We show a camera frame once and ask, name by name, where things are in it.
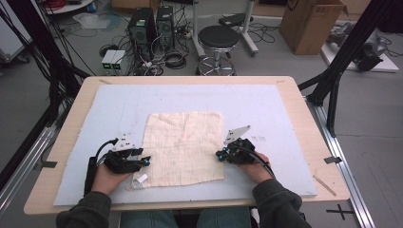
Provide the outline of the white board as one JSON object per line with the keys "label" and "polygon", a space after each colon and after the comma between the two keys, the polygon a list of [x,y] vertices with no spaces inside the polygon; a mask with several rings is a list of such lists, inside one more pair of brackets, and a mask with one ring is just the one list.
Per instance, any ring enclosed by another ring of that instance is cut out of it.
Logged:
{"label": "white board", "polygon": [[[336,44],[327,44],[325,42],[325,44],[321,49],[321,54],[328,65],[332,63],[332,61],[335,59],[341,47],[338,47]],[[386,56],[385,52],[380,56],[382,62],[377,64],[373,69],[369,71],[397,72],[399,70],[399,68],[392,62],[392,60]],[[353,61],[347,66],[347,69],[361,71],[357,68],[357,66],[353,63]]]}

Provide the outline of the white power supply box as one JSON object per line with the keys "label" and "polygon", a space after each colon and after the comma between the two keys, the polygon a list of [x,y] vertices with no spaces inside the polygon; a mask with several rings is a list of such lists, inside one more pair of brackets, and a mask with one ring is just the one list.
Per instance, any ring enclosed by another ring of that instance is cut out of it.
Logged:
{"label": "white power supply box", "polygon": [[125,51],[116,50],[111,64],[115,75],[123,75],[126,69]]}
{"label": "white power supply box", "polygon": [[114,57],[115,57],[116,51],[115,50],[108,50],[102,60],[102,66],[104,68],[105,74],[106,75],[115,75],[115,68],[114,68]]}

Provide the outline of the white foam mat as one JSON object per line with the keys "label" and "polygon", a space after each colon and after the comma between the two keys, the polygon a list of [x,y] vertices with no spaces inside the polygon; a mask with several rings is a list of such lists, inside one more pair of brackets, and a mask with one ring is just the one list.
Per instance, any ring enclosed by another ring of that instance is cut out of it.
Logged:
{"label": "white foam mat", "polygon": [[90,157],[141,148],[149,165],[111,194],[115,204],[250,200],[255,184],[220,161],[229,131],[269,158],[278,181],[304,198],[317,188],[275,85],[102,85],[68,157],[54,200],[84,194]]}

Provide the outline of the black flat case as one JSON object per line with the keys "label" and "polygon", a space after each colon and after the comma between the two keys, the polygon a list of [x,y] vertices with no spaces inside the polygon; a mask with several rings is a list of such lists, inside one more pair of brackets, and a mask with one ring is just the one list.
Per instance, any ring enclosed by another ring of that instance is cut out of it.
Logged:
{"label": "black flat case", "polygon": [[222,16],[219,19],[219,24],[229,28],[243,26],[245,21],[245,13],[236,13],[230,16]]}

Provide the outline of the person's right leg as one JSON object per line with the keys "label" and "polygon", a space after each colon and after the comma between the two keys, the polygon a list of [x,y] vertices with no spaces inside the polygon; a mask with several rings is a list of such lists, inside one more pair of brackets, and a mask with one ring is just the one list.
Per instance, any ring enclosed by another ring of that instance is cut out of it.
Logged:
{"label": "person's right leg", "polygon": [[247,207],[222,207],[202,209],[197,228],[251,228]]}

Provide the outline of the wooden table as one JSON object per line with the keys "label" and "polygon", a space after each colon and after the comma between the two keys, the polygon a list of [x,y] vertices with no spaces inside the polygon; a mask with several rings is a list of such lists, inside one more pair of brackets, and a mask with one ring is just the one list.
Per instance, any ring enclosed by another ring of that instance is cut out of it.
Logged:
{"label": "wooden table", "polygon": [[[250,125],[245,138],[269,158],[277,180],[305,201],[350,197],[331,153],[290,76],[95,76],[84,83],[24,207],[28,215],[57,214],[84,194],[87,163],[130,133],[143,146],[153,113],[219,112],[221,142],[229,130]],[[336,197],[314,178],[328,184]]]}

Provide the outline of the white round table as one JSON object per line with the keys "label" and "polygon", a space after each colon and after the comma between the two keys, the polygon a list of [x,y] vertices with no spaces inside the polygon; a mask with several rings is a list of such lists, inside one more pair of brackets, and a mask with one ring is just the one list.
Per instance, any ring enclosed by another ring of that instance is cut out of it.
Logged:
{"label": "white round table", "polygon": [[93,2],[94,2],[94,0],[82,0],[82,2],[79,5],[65,5],[59,9],[46,9],[46,11],[47,11],[47,13],[54,13],[54,14],[65,13],[65,12],[70,12],[70,11],[86,8],[88,5],[91,5]]}

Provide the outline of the clear plastic sheet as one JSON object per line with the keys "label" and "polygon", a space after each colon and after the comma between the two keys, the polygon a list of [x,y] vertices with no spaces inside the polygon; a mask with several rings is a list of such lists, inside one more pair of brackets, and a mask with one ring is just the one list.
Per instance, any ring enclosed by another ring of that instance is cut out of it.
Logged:
{"label": "clear plastic sheet", "polygon": [[113,29],[121,24],[122,19],[115,14],[93,14],[82,12],[72,19],[78,22],[82,29]]}

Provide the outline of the person's left leg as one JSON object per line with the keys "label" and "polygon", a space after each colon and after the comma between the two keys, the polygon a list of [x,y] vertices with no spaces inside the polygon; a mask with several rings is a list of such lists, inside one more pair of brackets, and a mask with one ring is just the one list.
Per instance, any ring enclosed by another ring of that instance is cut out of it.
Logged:
{"label": "person's left leg", "polygon": [[120,228],[179,228],[170,211],[134,211],[121,214]]}

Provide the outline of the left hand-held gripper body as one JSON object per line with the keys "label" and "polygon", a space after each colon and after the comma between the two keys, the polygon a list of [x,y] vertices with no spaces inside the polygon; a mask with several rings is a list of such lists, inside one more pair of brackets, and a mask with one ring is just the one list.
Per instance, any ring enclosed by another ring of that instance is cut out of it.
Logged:
{"label": "left hand-held gripper body", "polygon": [[112,149],[103,155],[104,164],[115,174],[135,173],[142,168],[139,156],[130,156],[136,148],[130,133],[122,133],[113,144]]}

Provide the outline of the cream cloth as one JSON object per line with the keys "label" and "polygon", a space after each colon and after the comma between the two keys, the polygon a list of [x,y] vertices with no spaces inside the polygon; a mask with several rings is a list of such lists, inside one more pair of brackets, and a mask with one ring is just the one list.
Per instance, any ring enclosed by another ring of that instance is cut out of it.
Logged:
{"label": "cream cloth", "polygon": [[144,130],[143,155],[150,164],[135,173],[129,191],[185,186],[224,179],[219,112],[153,113]]}

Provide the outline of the person's leg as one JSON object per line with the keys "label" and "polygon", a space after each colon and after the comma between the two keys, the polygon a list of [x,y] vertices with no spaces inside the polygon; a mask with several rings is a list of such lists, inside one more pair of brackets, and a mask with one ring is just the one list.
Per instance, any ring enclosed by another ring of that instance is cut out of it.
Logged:
{"label": "person's leg", "polygon": [[202,209],[197,228],[251,228],[247,207],[222,207]]}
{"label": "person's leg", "polygon": [[121,214],[120,228],[179,228],[170,211],[134,211]]}

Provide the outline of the black computer tower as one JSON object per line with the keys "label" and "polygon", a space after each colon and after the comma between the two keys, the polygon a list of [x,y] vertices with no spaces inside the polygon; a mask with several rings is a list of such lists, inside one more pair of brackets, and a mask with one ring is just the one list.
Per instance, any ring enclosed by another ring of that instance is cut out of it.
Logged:
{"label": "black computer tower", "polygon": [[151,61],[155,51],[153,42],[157,38],[153,9],[136,8],[127,29],[134,50],[140,53],[144,60]]}

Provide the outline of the thin wooden stick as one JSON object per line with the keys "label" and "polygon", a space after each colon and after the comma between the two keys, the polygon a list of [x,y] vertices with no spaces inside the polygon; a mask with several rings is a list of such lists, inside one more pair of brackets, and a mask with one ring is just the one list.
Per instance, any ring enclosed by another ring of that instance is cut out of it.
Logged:
{"label": "thin wooden stick", "polygon": [[332,194],[334,197],[336,197],[336,192],[328,185],[326,184],[322,179],[317,177],[316,175],[313,175],[313,178],[321,185],[323,186],[330,194]]}

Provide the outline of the black metal frame strut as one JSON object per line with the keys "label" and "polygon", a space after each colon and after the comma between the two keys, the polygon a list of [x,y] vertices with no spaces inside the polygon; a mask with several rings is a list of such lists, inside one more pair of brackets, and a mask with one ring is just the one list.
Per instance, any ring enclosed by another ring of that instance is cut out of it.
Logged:
{"label": "black metal frame strut", "polygon": [[396,0],[371,0],[330,65],[316,77],[297,86],[299,90],[304,90],[317,85],[307,96],[308,102],[314,106],[323,106],[324,99],[330,95],[325,126],[332,137],[336,136],[336,104],[341,76],[395,2]]}

